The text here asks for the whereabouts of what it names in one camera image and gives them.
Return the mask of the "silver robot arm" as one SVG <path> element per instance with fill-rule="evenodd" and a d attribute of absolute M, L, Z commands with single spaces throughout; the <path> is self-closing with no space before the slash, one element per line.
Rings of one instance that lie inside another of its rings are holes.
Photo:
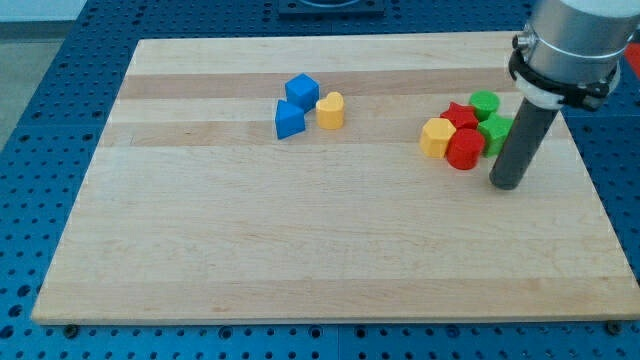
<path fill-rule="evenodd" d="M 596 111 L 604 104 L 638 28 L 639 3 L 633 0 L 536 3 L 512 39 L 508 70 L 523 100 L 489 174 L 495 187 L 520 184 L 563 107 Z"/>

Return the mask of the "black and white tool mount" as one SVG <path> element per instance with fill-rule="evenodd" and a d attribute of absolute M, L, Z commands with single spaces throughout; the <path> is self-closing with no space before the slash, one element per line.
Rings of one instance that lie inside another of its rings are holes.
<path fill-rule="evenodd" d="M 604 76 L 587 81 L 581 74 L 568 73 L 568 79 L 552 78 L 533 69 L 521 50 L 514 50 L 509 60 L 509 72 L 516 87 L 533 105 L 559 110 L 562 106 L 595 112 L 606 102 L 621 80 L 617 62 Z"/>

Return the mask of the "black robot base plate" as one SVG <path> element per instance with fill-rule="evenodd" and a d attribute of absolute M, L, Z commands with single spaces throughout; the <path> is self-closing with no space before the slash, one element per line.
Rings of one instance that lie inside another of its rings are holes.
<path fill-rule="evenodd" d="M 383 15 L 385 0 L 278 0 L 280 17 Z"/>

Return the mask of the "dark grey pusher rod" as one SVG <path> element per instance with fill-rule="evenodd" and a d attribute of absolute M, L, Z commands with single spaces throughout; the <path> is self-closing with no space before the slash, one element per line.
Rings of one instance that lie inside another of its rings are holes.
<path fill-rule="evenodd" d="M 522 100 L 489 174 L 495 187 L 501 190 L 518 187 L 558 112 L 538 107 L 526 98 Z"/>

